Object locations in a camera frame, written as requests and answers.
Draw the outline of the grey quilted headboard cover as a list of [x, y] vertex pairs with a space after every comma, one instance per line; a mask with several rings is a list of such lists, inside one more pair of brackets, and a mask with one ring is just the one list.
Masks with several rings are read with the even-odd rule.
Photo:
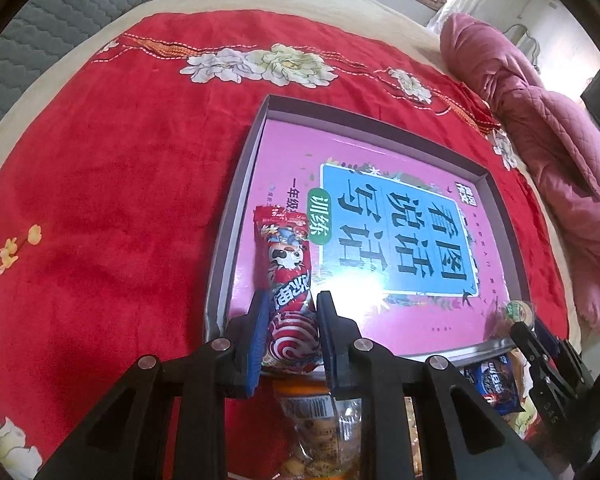
[[39, 76], [149, 0], [28, 0], [0, 35], [0, 121]]

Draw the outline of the red panda candy pack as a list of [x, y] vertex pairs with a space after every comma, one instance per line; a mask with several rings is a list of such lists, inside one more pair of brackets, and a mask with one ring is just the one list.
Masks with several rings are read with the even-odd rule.
[[270, 320], [263, 365], [306, 374], [321, 364], [320, 334], [312, 298], [309, 220], [282, 206], [253, 211], [259, 270], [270, 296]]

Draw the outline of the yellow rice cracker bag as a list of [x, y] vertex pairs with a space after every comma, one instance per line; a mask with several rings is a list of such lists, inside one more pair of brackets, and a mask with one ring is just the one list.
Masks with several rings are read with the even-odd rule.
[[406, 412], [411, 449], [400, 452], [398, 464], [414, 464], [409, 479], [491, 477], [494, 463], [505, 460], [512, 478], [544, 478], [542, 466], [524, 445], [519, 431], [498, 416], [519, 418], [522, 406], [514, 369], [505, 354], [456, 368], [444, 356], [420, 364], [405, 361], [407, 374], [398, 387], [412, 400]]

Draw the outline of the round green-label pastry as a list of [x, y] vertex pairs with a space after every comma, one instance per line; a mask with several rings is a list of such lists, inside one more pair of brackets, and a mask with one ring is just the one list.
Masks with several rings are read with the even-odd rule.
[[507, 328], [516, 323], [524, 323], [532, 328], [535, 314], [531, 304], [522, 300], [510, 300], [503, 309], [503, 322]]

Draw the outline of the pink book in tray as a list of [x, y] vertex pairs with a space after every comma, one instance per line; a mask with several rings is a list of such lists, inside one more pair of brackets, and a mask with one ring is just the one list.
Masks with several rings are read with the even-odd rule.
[[450, 170], [269, 119], [247, 205], [306, 214], [314, 292], [396, 354], [483, 344], [508, 301], [480, 182]]

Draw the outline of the red floral blanket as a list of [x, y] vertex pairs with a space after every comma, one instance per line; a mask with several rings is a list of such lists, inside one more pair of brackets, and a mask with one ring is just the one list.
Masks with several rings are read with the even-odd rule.
[[166, 13], [102, 42], [0, 159], [0, 457], [18, 479], [141, 354], [201, 343], [226, 194], [282, 94], [388, 122], [488, 168], [531, 297], [568, 334], [540, 202], [484, 138], [478, 96], [412, 46], [265, 11]]

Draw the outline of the blue Oreo cookie pack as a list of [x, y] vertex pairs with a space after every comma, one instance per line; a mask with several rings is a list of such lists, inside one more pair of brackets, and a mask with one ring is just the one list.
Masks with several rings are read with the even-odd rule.
[[506, 354], [465, 366], [463, 375], [498, 414], [522, 412], [512, 363]]

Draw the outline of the grey box lid tray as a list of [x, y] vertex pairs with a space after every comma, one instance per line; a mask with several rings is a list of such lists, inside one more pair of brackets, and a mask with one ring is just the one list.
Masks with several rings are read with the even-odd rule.
[[312, 292], [399, 356], [456, 365], [509, 352], [498, 311], [530, 290], [492, 174], [422, 136], [286, 96], [262, 102], [216, 239], [204, 334], [248, 309], [261, 278], [253, 213], [309, 220]]

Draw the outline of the orange-edged clear biscuit bag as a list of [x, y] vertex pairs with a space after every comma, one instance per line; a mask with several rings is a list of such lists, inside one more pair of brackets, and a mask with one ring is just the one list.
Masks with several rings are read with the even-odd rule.
[[324, 382], [276, 380], [273, 391], [294, 426], [279, 479], [357, 479], [360, 476], [363, 402], [338, 400]]

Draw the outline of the pink quilted duvet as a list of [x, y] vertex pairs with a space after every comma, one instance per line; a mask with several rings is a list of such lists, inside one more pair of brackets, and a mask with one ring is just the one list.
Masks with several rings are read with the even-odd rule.
[[450, 15], [440, 51], [513, 141], [562, 230], [578, 313], [600, 334], [600, 132], [573, 100], [547, 90], [528, 58], [491, 25]]

